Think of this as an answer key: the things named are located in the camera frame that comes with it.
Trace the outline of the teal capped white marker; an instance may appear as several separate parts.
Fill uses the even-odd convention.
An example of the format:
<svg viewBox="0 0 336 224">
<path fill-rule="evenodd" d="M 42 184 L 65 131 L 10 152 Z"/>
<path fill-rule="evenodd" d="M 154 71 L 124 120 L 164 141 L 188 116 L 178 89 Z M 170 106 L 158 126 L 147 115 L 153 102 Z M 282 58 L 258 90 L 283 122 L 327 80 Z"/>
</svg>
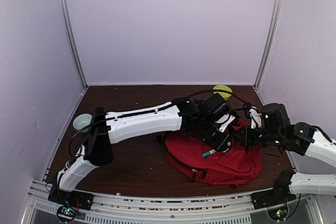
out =
<svg viewBox="0 0 336 224">
<path fill-rule="evenodd" d="M 214 154 L 214 153 L 216 153 L 216 150 L 210 150 L 210 151 L 208 151 L 208 152 L 202 154 L 202 157 L 208 157 L 208 156 L 210 156 L 210 155 L 212 155 L 212 154 Z"/>
</svg>

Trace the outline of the red backpack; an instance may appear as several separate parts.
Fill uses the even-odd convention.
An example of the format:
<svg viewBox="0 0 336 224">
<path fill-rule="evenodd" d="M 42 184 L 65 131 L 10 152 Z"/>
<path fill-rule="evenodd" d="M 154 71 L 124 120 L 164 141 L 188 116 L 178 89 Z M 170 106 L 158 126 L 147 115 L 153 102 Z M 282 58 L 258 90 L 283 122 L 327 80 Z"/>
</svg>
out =
<svg viewBox="0 0 336 224">
<path fill-rule="evenodd" d="M 250 183 L 263 169 L 260 146 L 243 147 L 234 143 L 226 153 L 211 151 L 196 132 L 165 132 L 156 136 L 168 162 L 192 182 L 239 186 Z"/>
</svg>

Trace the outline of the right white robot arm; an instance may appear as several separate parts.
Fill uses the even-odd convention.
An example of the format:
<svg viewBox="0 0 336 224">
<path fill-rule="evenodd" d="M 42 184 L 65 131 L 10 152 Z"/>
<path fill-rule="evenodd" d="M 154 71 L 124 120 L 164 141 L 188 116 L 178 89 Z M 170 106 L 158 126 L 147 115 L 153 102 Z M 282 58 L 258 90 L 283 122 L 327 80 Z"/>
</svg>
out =
<svg viewBox="0 0 336 224">
<path fill-rule="evenodd" d="M 233 135 L 241 146 L 276 146 L 282 151 L 335 166 L 335 140 L 316 125 L 305 122 L 291 124 L 283 104 L 266 104 L 258 111 L 247 103 L 243 109 L 251 124 Z M 297 194 L 335 195 L 335 175 L 281 172 L 269 192 L 269 199 L 279 204 L 289 195 Z"/>
</svg>

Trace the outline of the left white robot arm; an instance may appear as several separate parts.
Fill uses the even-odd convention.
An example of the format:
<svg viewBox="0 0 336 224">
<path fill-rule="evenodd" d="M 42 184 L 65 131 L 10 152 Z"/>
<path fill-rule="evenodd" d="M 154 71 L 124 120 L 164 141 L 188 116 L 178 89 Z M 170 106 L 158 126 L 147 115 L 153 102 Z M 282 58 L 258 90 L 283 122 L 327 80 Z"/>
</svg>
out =
<svg viewBox="0 0 336 224">
<path fill-rule="evenodd" d="M 126 112 L 106 112 L 97 108 L 93 115 L 80 115 L 74 128 L 87 138 L 65 167 L 54 176 L 51 191 L 64 205 L 71 205 L 73 191 L 91 171 L 112 163 L 112 145 L 133 137 L 185 130 L 196 132 L 213 152 L 227 152 L 232 142 L 226 129 L 238 119 L 216 93 L 209 99 L 177 98 L 170 102 Z"/>
</svg>

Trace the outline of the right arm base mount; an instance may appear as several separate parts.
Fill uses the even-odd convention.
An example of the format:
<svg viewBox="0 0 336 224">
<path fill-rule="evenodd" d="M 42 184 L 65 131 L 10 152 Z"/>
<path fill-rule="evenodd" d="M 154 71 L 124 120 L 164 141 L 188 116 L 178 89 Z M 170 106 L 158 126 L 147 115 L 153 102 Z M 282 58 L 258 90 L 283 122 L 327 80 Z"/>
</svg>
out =
<svg viewBox="0 0 336 224">
<path fill-rule="evenodd" d="M 275 189 L 251 194 L 254 209 L 267 210 L 268 217 L 273 221 L 284 221 L 289 215 L 288 196 Z"/>
</svg>

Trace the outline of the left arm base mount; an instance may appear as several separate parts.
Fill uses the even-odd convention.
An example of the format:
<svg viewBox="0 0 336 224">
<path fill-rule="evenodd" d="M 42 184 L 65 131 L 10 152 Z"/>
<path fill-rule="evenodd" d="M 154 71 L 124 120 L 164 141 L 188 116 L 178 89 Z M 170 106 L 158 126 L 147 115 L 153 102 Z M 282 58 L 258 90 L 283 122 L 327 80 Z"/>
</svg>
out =
<svg viewBox="0 0 336 224">
<path fill-rule="evenodd" d="M 48 195 L 48 200 L 60 205 L 56 210 L 56 217 L 61 222 L 71 222 L 82 215 L 81 210 L 91 209 L 93 194 L 55 190 Z"/>
</svg>

